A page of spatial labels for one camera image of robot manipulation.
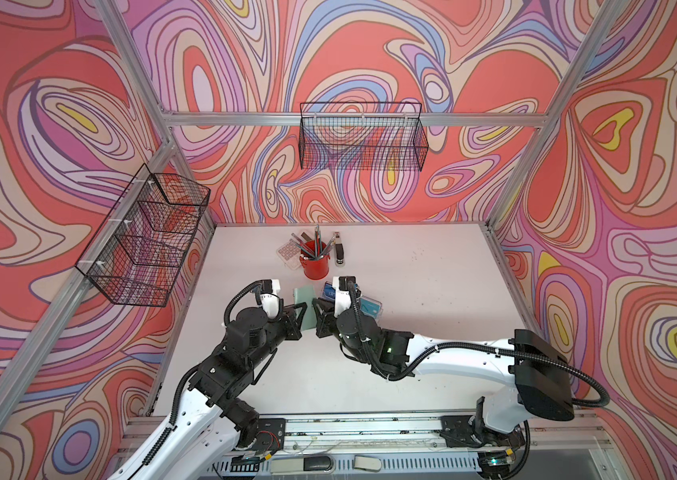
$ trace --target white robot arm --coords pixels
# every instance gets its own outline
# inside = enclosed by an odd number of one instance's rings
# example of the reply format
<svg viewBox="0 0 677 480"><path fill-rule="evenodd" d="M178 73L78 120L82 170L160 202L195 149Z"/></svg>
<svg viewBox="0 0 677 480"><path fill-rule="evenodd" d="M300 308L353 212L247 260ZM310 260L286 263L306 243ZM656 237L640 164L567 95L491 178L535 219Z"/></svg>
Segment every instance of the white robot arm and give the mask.
<svg viewBox="0 0 677 480"><path fill-rule="evenodd" d="M571 420L574 405L604 406L610 399L599 383L568 366L564 356L528 330L516 330L512 339L483 342L437 340L386 330L360 312L362 293L354 277L335 277L334 289L335 301L315 299L312 303L318 318L317 337L334 336L353 360L368 363L373 373L391 381L448 373L503 384L496 393L478 401L458 446L516 446L518 425L528 418ZM256 293L260 308L243 309L234 322L229 321L234 306L249 292ZM171 416L110 480L197 478L232 450L240 451L243 461L260 462L282 445L285 420L260 419L237 398L248 385L256 384L282 341L301 338L307 306L284 306L278 292L277 280L259 280L232 298L224 315L227 331L223 341L186 373ZM253 369L267 357L254 378ZM569 375L592 385L600 400L572 398ZM278 420L282 420L281 427L268 427ZM269 430L280 430L281 438ZM440 435L453 440L444 432Z"/></svg>

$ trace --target colorful swirl pattern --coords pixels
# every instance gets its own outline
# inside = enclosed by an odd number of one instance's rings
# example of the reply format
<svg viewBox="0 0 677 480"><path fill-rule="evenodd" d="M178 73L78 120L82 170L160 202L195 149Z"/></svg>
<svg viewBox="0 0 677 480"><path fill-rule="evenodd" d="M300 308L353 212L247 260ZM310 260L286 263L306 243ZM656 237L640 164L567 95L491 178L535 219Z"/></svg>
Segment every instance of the colorful swirl pattern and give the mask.
<svg viewBox="0 0 677 480"><path fill-rule="evenodd" d="M131 5L125 19L170 110L415 100L431 112L544 111L597 4L467 3L172 0ZM222 222L485 220L530 131L427 130L424 171L373 174L302 172L296 129L176 132Z"/></svg>
<svg viewBox="0 0 677 480"><path fill-rule="evenodd" d="M627 7L498 233L542 331L610 390L632 475L677 478L677 2Z"/></svg>
<svg viewBox="0 0 677 480"><path fill-rule="evenodd" d="M0 1L0 374L160 144L105 33L86 0ZM0 479L103 475L207 240L165 309L84 300L0 435Z"/></svg>

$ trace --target red pencil holder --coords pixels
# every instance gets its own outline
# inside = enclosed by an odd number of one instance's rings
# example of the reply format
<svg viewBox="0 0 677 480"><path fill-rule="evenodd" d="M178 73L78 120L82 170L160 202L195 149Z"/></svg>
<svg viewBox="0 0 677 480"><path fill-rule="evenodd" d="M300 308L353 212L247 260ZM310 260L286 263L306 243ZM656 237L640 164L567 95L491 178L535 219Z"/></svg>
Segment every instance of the red pencil holder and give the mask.
<svg viewBox="0 0 677 480"><path fill-rule="evenodd" d="M324 242L320 242L320 244L322 245L322 248L326 247ZM314 240L306 242L306 248L307 250L314 251ZM320 260L310 260L306 258L306 255L302 252L299 259L301 260L301 266L304 267L304 275L312 280L325 278L325 276L328 275L328 260L330 260L330 258L331 256L326 254Z"/></svg>

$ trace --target wall-mounted basket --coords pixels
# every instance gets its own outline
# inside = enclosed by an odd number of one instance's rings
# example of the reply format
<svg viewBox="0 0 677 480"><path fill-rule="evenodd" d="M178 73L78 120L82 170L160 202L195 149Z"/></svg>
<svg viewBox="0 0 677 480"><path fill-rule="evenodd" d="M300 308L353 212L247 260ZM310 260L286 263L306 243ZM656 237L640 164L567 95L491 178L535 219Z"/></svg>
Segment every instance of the wall-mounted basket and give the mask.
<svg viewBox="0 0 677 480"><path fill-rule="evenodd" d="M301 168L421 171L429 142L420 116L410 101L301 103Z"/></svg>
<svg viewBox="0 0 677 480"><path fill-rule="evenodd" d="M77 269L112 303L167 305L209 199L210 190L194 180L149 173L125 216L104 220L119 224L100 254L80 256Z"/></svg>

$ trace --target metal grate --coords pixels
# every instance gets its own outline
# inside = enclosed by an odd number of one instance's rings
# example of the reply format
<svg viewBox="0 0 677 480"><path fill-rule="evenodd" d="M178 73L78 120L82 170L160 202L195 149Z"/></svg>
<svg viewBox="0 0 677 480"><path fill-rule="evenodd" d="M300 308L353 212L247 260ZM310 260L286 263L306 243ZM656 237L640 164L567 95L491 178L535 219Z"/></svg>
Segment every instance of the metal grate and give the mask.
<svg viewBox="0 0 677 480"><path fill-rule="evenodd" d="M209 198L193 180L150 174L90 268L78 260L78 270L112 303L167 305Z"/></svg>
<svg viewBox="0 0 677 480"><path fill-rule="evenodd" d="M332 454L334 461L333 475L368 475L363 470L355 470L354 454ZM439 472L481 472L482 468L478 464L477 452L427 452L427 453L379 453L368 454L382 461L382 470L380 473L439 473ZM261 464L261 468L256 470L257 477L272 476L269 473L269 466L272 460L267 460ZM235 469L227 461L220 461L214 464L219 475L222 476L246 476L248 472L242 472ZM215 473L212 467L207 469L208 473Z"/></svg>
<svg viewBox="0 0 677 480"><path fill-rule="evenodd" d="M305 102L298 158L309 170L417 170L429 151L416 102Z"/></svg>

